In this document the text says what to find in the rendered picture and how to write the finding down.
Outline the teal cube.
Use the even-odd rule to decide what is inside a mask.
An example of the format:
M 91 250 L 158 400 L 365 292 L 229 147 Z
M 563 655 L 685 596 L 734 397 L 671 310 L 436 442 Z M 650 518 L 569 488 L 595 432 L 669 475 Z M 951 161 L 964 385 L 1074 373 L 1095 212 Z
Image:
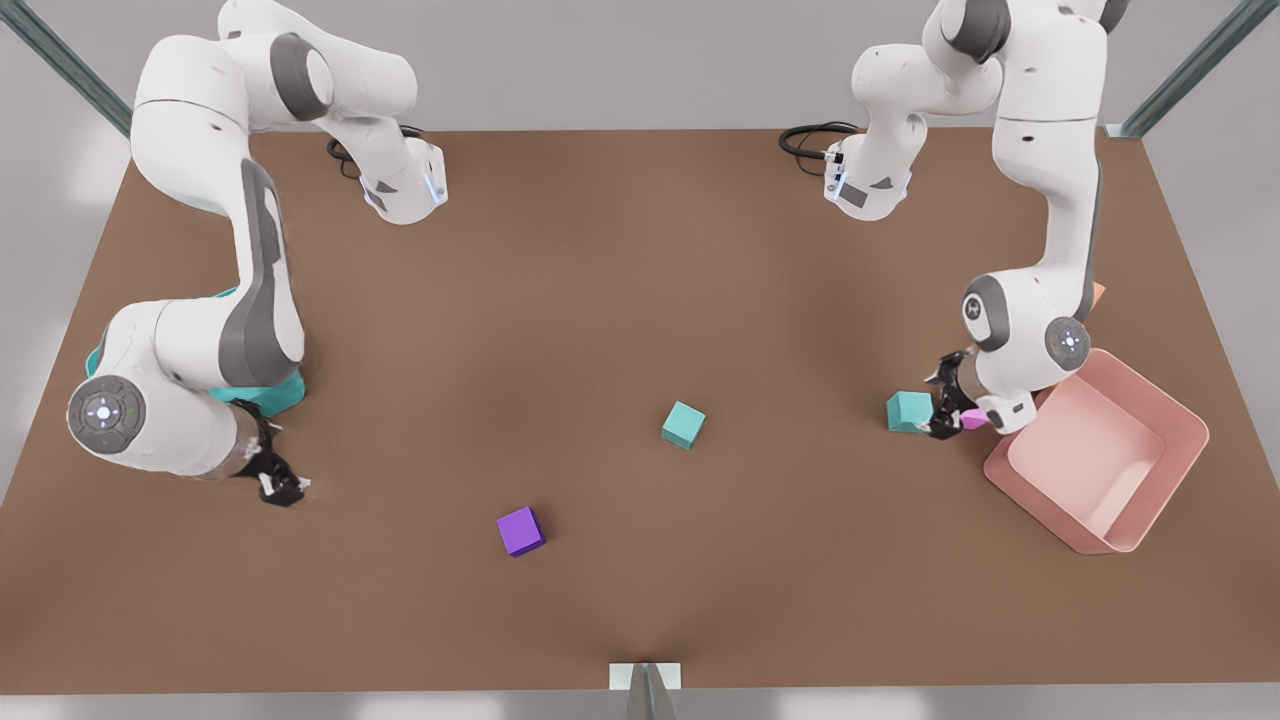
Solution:
M 934 396 L 918 391 L 899 391 L 886 402 L 887 427 L 892 432 L 929 434 Z
M 695 407 L 676 401 L 662 424 L 660 437 L 680 448 L 690 450 L 705 418 L 705 414 Z

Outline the teal bowl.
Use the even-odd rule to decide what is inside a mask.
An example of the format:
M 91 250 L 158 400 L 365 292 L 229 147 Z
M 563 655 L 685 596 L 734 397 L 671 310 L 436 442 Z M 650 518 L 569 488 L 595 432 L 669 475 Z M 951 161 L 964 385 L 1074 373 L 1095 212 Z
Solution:
M 265 416 L 275 416 L 305 398 L 306 386 L 300 369 L 294 369 L 282 383 L 271 387 L 215 387 L 207 393 L 223 402 L 234 398 L 257 404 Z

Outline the pink square tray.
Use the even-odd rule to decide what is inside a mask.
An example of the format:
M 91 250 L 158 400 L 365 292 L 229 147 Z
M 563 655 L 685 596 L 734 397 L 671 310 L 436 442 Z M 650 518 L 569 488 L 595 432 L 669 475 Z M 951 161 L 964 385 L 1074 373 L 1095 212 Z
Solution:
M 1135 550 L 1210 441 L 1198 415 L 1102 348 L 1037 409 L 984 474 L 1082 555 Z

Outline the purple cube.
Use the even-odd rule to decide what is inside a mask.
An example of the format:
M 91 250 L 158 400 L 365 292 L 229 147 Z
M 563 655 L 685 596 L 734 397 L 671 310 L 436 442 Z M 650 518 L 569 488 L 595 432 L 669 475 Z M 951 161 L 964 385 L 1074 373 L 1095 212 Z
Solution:
M 518 557 L 531 550 L 544 546 L 545 534 L 540 528 L 536 514 L 530 506 L 515 510 L 495 521 L 506 552 L 511 557 Z

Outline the silver frame post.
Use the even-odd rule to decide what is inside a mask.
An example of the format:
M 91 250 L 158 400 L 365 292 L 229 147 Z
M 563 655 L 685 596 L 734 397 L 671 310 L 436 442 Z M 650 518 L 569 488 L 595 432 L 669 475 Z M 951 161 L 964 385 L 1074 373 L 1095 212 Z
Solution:
M 609 689 L 627 691 L 625 720 L 678 720 L 669 691 L 681 688 L 677 662 L 609 665 Z
M 131 137 L 133 114 L 131 106 L 70 49 L 26 0 L 0 0 L 0 22 L 122 136 Z
M 1280 0 L 1240 0 L 1125 120 L 1105 124 L 1105 136 L 1112 140 L 1144 138 L 1277 8 Z

